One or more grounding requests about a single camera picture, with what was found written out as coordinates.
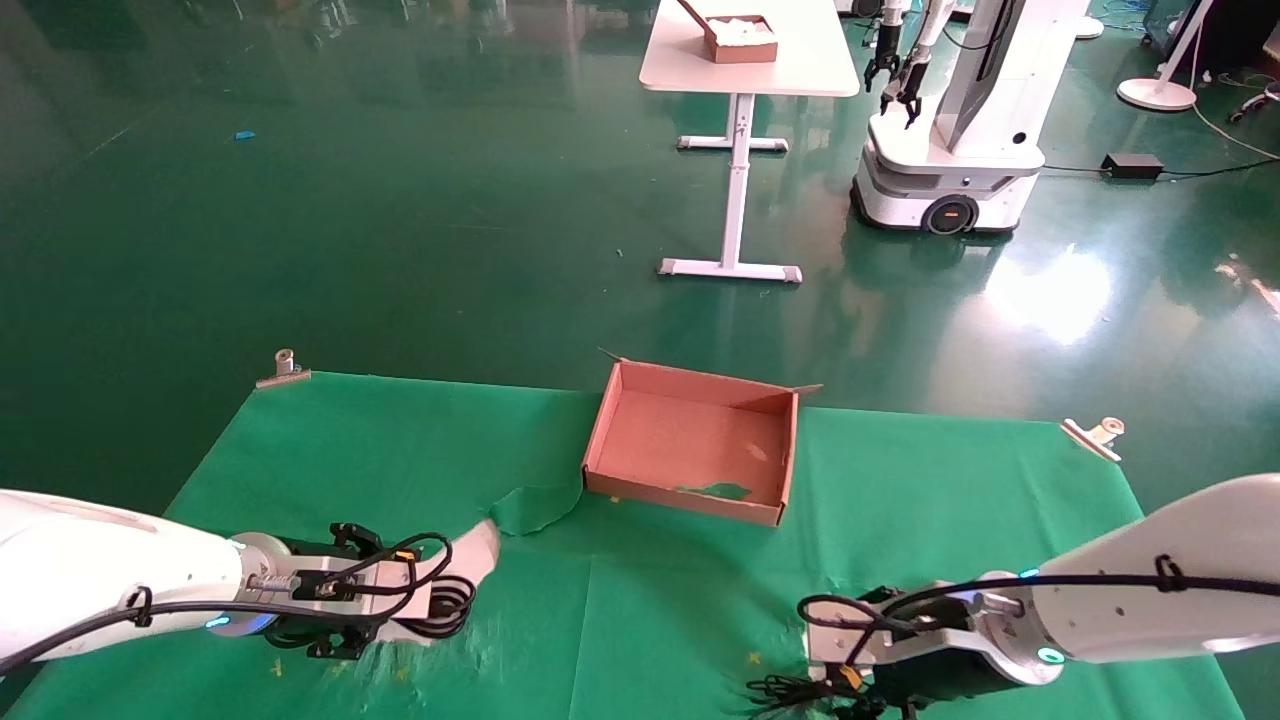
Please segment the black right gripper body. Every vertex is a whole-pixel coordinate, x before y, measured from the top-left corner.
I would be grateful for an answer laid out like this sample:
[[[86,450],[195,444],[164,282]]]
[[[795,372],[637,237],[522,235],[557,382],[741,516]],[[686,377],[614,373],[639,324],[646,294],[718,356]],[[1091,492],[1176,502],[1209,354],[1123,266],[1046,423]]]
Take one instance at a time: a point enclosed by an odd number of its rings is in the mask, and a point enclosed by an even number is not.
[[[879,609],[904,592],[878,587],[856,600]],[[966,605],[947,596],[934,597],[893,614],[897,619],[928,616],[941,621],[943,628],[969,630]],[[970,650],[938,650],[896,664],[878,665],[870,674],[872,703],[902,710],[904,716],[915,716],[927,706],[955,700],[970,700],[983,694],[1012,691],[1014,683],[1002,675],[982,653]]]

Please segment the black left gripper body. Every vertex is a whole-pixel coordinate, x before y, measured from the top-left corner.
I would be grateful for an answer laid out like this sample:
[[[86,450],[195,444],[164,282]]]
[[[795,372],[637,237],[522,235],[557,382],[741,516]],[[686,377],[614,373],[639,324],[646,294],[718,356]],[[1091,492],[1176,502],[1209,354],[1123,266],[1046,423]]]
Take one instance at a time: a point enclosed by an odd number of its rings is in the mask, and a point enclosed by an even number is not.
[[[422,537],[388,544],[355,523],[333,523],[329,532],[326,543],[282,541],[285,553],[275,574],[285,588],[268,592],[265,601],[305,614],[275,616],[265,626],[265,639],[311,659],[355,661],[419,593]]]

